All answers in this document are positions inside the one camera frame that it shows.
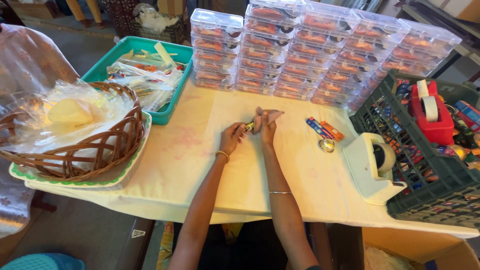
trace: gold bangle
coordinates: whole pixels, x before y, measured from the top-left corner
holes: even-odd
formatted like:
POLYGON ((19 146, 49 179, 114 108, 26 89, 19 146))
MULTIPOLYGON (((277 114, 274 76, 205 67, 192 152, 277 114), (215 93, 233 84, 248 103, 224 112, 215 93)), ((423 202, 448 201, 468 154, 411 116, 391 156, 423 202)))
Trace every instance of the gold bangle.
POLYGON ((220 150, 219 150, 219 151, 215 152, 215 156, 216 156, 218 153, 224 154, 224 155, 227 157, 227 163, 230 162, 230 157, 227 155, 227 153, 225 153, 224 151, 220 151, 220 150))

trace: brown wicker basket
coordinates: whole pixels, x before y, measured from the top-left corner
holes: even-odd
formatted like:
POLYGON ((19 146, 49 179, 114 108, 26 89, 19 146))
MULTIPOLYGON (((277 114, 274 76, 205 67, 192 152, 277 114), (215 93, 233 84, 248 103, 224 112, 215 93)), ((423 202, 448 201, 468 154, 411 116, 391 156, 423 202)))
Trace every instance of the brown wicker basket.
MULTIPOLYGON (((0 156, 21 166, 35 168, 39 171, 41 177, 55 181, 85 181, 96 177, 99 174, 115 168, 120 163, 130 159, 144 137, 145 128, 142 122, 142 109, 140 102, 134 91, 130 88, 116 83, 96 82, 90 83, 91 86, 101 91, 110 92, 114 89, 117 93, 126 93, 134 100, 133 109, 125 116, 123 120, 114 125, 110 130, 90 136, 76 145, 60 147, 44 153, 14 153, 0 150, 0 156), (107 140, 115 136, 115 144, 107 144, 107 140), (82 149, 96 149, 94 158, 75 157, 75 153, 82 149), (108 160, 104 160, 103 151, 111 150, 108 160), (62 164, 52 163, 52 160, 63 161, 62 164), (73 166, 73 162, 90 162, 92 169, 86 171, 73 166)), ((25 116, 24 112, 17 112, 8 115, 0 120, 0 133, 8 130, 9 136, 15 136, 15 128, 20 127, 13 122, 14 119, 25 116)), ((8 138, 0 138, 0 146, 8 143, 8 138)))

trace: stool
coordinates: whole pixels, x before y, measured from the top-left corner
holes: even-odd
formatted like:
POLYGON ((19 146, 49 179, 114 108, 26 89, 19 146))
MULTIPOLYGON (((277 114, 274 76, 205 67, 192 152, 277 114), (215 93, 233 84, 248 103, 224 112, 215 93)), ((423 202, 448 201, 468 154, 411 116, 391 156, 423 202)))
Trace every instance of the stool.
POLYGON ((85 270, 85 264, 60 253, 38 253, 13 260, 0 270, 85 270))

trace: white tape dispenser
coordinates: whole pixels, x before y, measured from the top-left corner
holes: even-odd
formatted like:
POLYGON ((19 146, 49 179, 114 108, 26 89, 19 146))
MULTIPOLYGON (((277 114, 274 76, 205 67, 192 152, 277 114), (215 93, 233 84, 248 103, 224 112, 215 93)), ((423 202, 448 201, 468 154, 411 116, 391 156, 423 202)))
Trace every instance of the white tape dispenser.
POLYGON ((343 148, 343 153, 355 185, 366 202, 384 205, 407 187, 405 182, 393 181, 395 152, 384 143, 382 136, 362 133, 343 148))

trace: white tablecloth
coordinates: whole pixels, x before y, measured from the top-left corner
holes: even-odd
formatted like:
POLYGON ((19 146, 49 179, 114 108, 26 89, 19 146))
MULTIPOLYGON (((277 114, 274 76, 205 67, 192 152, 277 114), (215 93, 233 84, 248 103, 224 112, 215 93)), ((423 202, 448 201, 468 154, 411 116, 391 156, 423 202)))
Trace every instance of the white tablecloth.
MULTIPOLYGON (((461 238, 479 235, 478 230, 464 227, 398 221, 387 214, 386 206, 367 204, 342 153, 358 136, 345 110, 288 98, 196 88, 191 79, 169 124, 152 127, 141 164, 124 190, 30 186, 143 218, 183 222, 214 160, 220 132, 233 122, 248 122, 257 106, 285 111, 277 120, 275 149, 304 221, 449 233, 461 238), (345 135, 333 153, 318 148, 319 135, 305 123, 310 116, 326 120, 345 135)), ((269 215, 259 137, 249 135, 225 167, 211 223, 254 221, 269 215)))

